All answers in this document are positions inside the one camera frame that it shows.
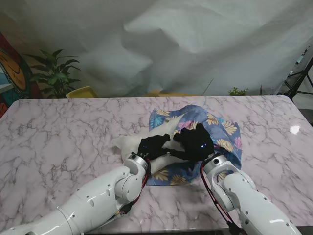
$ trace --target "tripod stand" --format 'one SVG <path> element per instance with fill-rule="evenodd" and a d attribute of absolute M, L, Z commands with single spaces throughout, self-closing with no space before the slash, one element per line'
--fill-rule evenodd
<path fill-rule="evenodd" d="M 289 75 L 287 78 L 293 77 L 293 76 L 296 76 L 296 75 L 300 74 L 299 78 L 296 80 L 296 82 L 292 86 L 285 80 L 284 83 L 289 88 L 289 90 L 286 91 L 286 92 L 282 92 L 279 95 L 285 95 L 285 96 L 289 97 L 291 100 L 297 95 L 297 93 L 313 95 L 313 93 L 311 93 L 311 92 L 298 91 L 301 83 L 304 81 L 304 79 L 306 77 L 308 78 L 309 83 L 310 83 L 310 85 L 313 88 L 313 82 L 311 81 L 311 79 L 310 79 L 310 77 L 308 75 L 309 70 L 312 67 L 312 65 L 313 65 L 313 57 L 310 59 L 310 61 L 308 62 L 307 66 L 304 68 L 304 70 L 302 70 L 301 72 L 297 72 L 295 74 Z"/>

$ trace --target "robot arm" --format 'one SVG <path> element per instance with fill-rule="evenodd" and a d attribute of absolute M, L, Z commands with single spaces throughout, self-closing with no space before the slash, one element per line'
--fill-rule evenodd
<path fill-rule="evenodd" d="M 203 170 L 219 204 L 226 212 L 236 210 L 248 235 L 301 235 L 287 216 L 256 190 L 252 179 L 225 156 L 214 155 L 207 163 L 204 161 Z M 233 173 L 215 182 L 216 176 L 228 170 Z"/>
<path fill-rule="evenodd" d="M 123 166 L 83 185 L 49 215 L 1 235 L 83 235 L 127 213 L 149 172 L 149 163 L 132 154 Z"/>

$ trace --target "floral fabric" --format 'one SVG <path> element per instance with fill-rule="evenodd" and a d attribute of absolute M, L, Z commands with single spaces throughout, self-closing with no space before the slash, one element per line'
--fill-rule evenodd
<path fill-rule="evenodd" d="M 176 111 L 153 110 L 149 119 L 149 131 L 169 122 L 173 118 L 182 116 L 174 133 L 180 133 L 182 128 L 195 129 L 198 123 L 202 123 L 210 133 L 214 143 L 215 152 L 227 157 L 235 167 L 241 168 L 241 137 L 239 126 L 236 122 L 224 120 L 208 113 L 197 105 L 187 105 Z M 161 169 L 150 177 L 148 185 L 169 186 L 183 185 L 191 182 L 200 172 L 201 162 L 174 163 Z"/>

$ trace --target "marble table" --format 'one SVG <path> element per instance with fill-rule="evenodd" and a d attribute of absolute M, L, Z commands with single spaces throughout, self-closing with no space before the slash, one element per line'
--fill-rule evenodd
<path fill-rule="evenodd" d="M 112 140 L 148 131 L 154 108 L 187 104 L 238 122 L 242 170 L 295 225 L 313 225 L 313 128 L 285 96 L 46 99 L 16 101 L 0 120 L 0 231 L 39 219 L 122 165 Z M 225 227 L 196 179 L 145 187 L 130 213 L 94 232 Z"/>

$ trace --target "white curtain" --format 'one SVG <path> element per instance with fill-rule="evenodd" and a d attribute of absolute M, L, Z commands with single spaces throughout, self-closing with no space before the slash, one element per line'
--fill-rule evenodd
<path fill-rule="evenodd" d="M 312 42 L 313 1 L 7 0 L 0 31 L 19 53 L 79 56 L 74 86 L 100 97 L 270 94 Z"/>

